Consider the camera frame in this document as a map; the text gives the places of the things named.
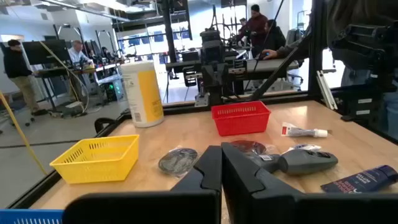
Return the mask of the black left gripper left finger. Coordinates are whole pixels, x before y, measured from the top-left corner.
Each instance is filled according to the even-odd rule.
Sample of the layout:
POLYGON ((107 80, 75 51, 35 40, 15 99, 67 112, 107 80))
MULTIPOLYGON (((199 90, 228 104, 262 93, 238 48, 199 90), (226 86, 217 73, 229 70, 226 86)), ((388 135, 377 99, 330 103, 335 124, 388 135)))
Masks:
POLYGON ((64 223, 219 223, 222 149, 209 146, 170 190, 86 194, 63 212, 64 223))

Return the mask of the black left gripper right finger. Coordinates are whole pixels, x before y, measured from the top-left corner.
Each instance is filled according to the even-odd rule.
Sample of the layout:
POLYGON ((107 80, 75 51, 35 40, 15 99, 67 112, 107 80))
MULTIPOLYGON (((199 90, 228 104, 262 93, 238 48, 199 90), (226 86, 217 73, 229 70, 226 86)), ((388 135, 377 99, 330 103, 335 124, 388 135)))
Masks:
POLYGON ((222 184, 231 223, 397 223, 397 194, 381 191, 397 183, 383 165, 322 185, 305 194, 224 142, 222 184))

